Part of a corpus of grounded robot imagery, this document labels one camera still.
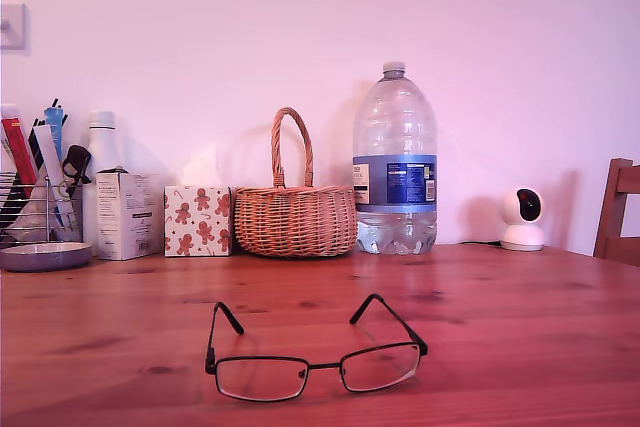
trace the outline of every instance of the black metal frame glasses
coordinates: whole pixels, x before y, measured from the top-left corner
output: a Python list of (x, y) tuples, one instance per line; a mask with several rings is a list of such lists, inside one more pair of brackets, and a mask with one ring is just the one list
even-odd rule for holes
[(411, 341), (358, 350), (345, 355), (339, 362), (328, 364), (311, 364), (299, 357), (273, 355), (216, 360), (213, 328), (218, 310), (222, 310), (237, 334), (244, 334), (244, 328), (229, 308), (218, 302), (213, 308), (205, 372), (216, 377), (216, 387), (221, 394), (254, 402), (278, 402), (298, 397), (307, 385), (309, 371), (318, 369), (340, 369), (342, 384), (350, 392), (373, 392), (399, 384), (413, 377), (420, 365), (420, 358), (427, 355), (428, 347), (379, 294), (369, 295), (349, 323), (355, 325), (374, 299), (402, 324)]

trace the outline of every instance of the wall plate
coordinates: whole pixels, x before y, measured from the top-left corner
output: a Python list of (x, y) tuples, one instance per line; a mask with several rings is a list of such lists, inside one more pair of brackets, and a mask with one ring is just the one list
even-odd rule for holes
[(0, 6), (0, 48), (21, 50), (26, 39), (26, 5), (2, 4)]

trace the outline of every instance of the blue label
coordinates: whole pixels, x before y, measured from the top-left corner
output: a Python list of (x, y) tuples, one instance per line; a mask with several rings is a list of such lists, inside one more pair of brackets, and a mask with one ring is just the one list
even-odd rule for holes
[(374, 155), (353, 158), (359, 212), (434, 212), (435, 155)]

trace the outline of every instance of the tissue box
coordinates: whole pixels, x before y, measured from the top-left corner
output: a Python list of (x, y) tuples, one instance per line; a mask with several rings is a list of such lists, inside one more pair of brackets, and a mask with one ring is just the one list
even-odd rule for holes
[(128, 260), (162, 250), (162, 188), (153, 176), (96, 175), (98, 257)]
[(229, 187), (164, 188), (164, 255), (210, 257), (231, 254)]

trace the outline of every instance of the basket handle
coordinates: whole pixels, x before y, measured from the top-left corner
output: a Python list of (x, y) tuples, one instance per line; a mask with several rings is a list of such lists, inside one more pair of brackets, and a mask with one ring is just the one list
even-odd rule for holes
[(290, 115), (298, 124), (302, 139), (304, 140), (305, 168), (304, 168), (304, 185), (305, 187), (313, 187), (313, 151), (311, 149), (311, 137), (302, 121), (302, 117), (291, 107), (280, 109), (273, 119), (273, 129), (271, 130), (271, 164), (273, 169), (273, 186), (284, 187), (284, 169), (280, 160), (280, 126), (282, 119), (286, 115)]

